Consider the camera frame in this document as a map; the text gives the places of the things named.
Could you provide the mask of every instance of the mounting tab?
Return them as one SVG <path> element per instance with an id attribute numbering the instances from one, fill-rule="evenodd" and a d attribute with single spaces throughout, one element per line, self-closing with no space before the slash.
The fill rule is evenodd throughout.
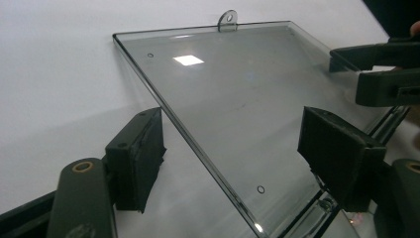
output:
<path id="1" fill-rule="evenodd" d="M 219 32 L 235 32 L 238 29 L 238 13 L 235 10 L 225 12 L 217 24 Z"/>

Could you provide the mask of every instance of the hole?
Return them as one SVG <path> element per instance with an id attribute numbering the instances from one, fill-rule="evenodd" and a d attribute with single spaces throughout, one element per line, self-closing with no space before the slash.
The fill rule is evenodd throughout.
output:
<path id="1" fill-rule="evenodd" d="M 410 169 L 411 171 L 420 174 L 420 165 L 419 164 L 415 164 L 415 163 L 409 163 L 407 165 L 408 169 Z"/>
<path id="2" fill-rule="evenodd" d="M 118 144 L 118 147 L 119 147 L 119 148 L 123 148 L 123 147 L 126 147 L 126 146 L 127 146 L 127 143 L 124 143 L 124 142 L 123 142 L 123 143 Z"/>
<path id="3" fill-rule="evenodd" d="M 261 185 L 257 186 L 257 191 L 261 194 L 265 193 L 265 188 Z"/>
<path id="4" fill-rule="evenodd" d="M 333 201 L 331 199 L 324 199 L 318 200 L 318 205 L 321 207 L 325 212 L 331 212 L 333 209 Z"/>
<path id="5" fill-rule="evenodd" d="M 91 162 L 80 162 L 79 164 L 73 166 L 73 171 L 75 173 L 85 173 L 92 170 L 93 164 Z"/>

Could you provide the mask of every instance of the clamp jaw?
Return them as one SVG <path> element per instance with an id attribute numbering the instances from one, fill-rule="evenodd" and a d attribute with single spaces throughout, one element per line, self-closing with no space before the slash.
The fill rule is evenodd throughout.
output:
<path id="1" fill-rule="evenodd" d="M 384 144 L 407 112 L 391 109 L 368 135 L 331 112 L 304 108 L 297 151 L 341 208 L 365 212 L 371 199 L 376 202 L 379 238 L 420 237 L 420 162 L 383 161 Z"/>
<path id="2" fill-rule="evenodd" d="M 330 72 L 372 70 L 375 65 L 396 66 L 391 71 L 361 72 L 356 103 L 384 107 L 420 104 L 420 35 L 389 39 L 388 43 L 330 51 Z"/>

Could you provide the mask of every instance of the black clamp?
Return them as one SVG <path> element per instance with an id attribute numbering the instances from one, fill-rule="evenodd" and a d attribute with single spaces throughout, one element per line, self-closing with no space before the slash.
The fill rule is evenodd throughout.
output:
<path id="1" fill-rule="evenodd" d="M 137 114 L 102 159 L 66 166 L 58 188 L 0 215 L 0 237 L 117 237 L 113 205 L 145 211 L 166 148 L 160 108 Z"/>
<path id="2" fill-rule="evenodd" d="M 420 104 L 420 35 L 389 39 L 386 44 L 335 49 L 330 55 L 330 72 L 372 70 L 375 65 L 398 67 L 361 72 L 356 103 L 371 107 Z"/>
<path id="3" fill-rule="evenodd" d="M 407 113 L 391 109 L 368 135 L 331 112 L 304 108 L 298 152 L 341 208 L 365 212 L 376 202 L 380 238 L 420 237 L 420 162 L 383 161 L 384 144 Z"/>

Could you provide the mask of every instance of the clear plastic panel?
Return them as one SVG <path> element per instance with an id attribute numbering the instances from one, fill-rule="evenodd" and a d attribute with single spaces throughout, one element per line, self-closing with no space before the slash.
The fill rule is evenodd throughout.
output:
<path id="1" fill-rule="evenodd" d="M 290 22 L 116 34 L 116 45 L 257 235 L 276 237 L 319 190 L 297 153 L 303 106 L 362 130 L 357 75 Z"/>

